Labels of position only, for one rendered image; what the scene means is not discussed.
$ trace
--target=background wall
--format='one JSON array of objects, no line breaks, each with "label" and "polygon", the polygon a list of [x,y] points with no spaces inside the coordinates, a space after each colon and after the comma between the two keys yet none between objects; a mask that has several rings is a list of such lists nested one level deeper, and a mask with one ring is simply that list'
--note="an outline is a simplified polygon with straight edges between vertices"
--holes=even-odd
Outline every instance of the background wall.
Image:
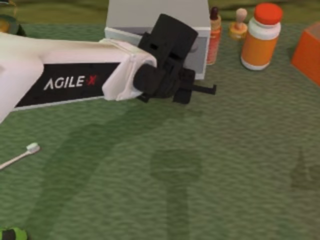
[{"label": "background wall", "polygon": [[[18,18],[22,23],[92,23],[106,20],[108,0],[15,0],[19,7]],[[234,20],[238,8],[246,8],[252,16],[257,3],[263,0],[209,0],[210,6],[218,6],[225,21]],[[320,21],[319,0],[271,0],[283,7],[286,23]],[[0,13],[12,13],[13,9],[1,6]]]}]

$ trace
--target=green tablecloth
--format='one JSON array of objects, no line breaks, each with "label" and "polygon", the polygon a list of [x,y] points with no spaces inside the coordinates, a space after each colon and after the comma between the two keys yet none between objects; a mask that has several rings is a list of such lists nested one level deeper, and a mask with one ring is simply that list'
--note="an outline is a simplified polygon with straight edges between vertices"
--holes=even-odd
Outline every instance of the green tablecloth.
[{"label": "green tablecloth", "polygon": [[[103,25],[24,27],[36,38],[104,36]],[[304,27],[283,26],[261,72],[241,66],[224,31],[199,83],[217,94],[194,93],[188,106],[101,99],[13,112],[0,163],[32,142],[42,151],[0,172],[0,225],[33,240],[317,239],[320,89],[290,65]]]}]

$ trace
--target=white box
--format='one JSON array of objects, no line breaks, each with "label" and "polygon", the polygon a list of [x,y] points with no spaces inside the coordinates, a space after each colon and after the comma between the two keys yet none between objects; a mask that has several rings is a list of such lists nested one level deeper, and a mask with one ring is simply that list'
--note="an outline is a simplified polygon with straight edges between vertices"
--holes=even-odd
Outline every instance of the white box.
[{"label": "white box", "polygon": [[184,66],[196,72],[196,80],[203,80],[211,32],[208,0],[109,0],[105,37],[137,44],[139,37],[123,38],[112,29],[141,36],[151,32],[160,14],[176,18],[198,32]]}]

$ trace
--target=small orange bottle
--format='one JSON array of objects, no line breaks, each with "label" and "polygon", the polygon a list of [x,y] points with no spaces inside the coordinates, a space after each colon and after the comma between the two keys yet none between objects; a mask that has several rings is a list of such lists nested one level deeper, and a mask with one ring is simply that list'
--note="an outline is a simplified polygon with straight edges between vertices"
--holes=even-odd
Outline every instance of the small orange bottle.
[{"label": "small orange bottle", "polygon": [[250,70],[265,69],[273,56],[281,31],[282,9],[273,3],[255,7],[241,53],[242,64]]},{"label": "small orange bottle", "polygon": [[219,15],[219,9],[217,7],[211,8],[210,13],[210,22],[211,22],[211,34],[210,42],[208,48],[208,55],[206,59],[207,65],[213,65],[216,62],[219,43],[221,38],[221,16]]}]

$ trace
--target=orange bottle cap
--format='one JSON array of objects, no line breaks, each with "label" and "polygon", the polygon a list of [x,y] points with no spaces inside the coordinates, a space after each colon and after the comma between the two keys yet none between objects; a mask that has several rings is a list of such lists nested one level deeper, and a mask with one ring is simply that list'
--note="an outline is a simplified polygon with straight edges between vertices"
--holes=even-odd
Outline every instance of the orange bottle cap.
[{"label": "orange bottle cap", "polygon": [[282,19],[282,9],[274,3],[260,3],[255,7],[254,18],[264,25],[275,25]]}]

